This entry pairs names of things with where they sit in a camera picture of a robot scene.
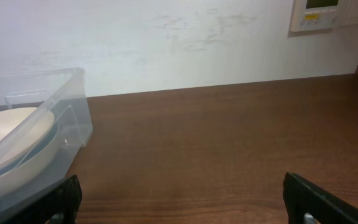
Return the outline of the cream bowl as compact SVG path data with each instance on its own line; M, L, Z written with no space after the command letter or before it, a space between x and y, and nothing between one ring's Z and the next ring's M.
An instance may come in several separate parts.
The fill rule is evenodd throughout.
M37 146L28 156L38 149L36 154L26 157L21 165L0 175L0 197L28 184L46 169L57 154L59 139L55 136L45 146Z

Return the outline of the blue bowl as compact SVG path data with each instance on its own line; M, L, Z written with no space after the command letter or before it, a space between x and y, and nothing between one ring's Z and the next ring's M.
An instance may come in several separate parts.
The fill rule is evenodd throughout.
M57 132L58 132L58 124L54 124L51 130L48 132L48 134L31 151L13 160L10 164L0 168L0 175L3 175L8 171L12 170L20 162L24 163L28 161L30 158L34 157L37 153L39 153L54 139Z

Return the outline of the cream plate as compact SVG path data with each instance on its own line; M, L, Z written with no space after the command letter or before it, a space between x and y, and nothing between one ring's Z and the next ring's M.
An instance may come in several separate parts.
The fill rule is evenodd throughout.
M0 111L0 141L35 110L35 107L28 107ZM47 111L46 115L40 118L18 143L9 143L8 148L0 152L0 169L12 164L28 152L31 147L39 143L51 130L54 119L53 113Z

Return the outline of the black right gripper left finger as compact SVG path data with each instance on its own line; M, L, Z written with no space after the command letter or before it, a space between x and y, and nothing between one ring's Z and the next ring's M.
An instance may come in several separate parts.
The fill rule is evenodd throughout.
M75 224L81 200L80 182L72 175L0 212L0 224Z

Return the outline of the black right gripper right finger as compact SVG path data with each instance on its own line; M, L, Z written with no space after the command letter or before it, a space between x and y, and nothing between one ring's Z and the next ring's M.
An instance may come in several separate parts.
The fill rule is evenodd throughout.
M289 224L358 224L358 208L296 173L285 174L283 200Z

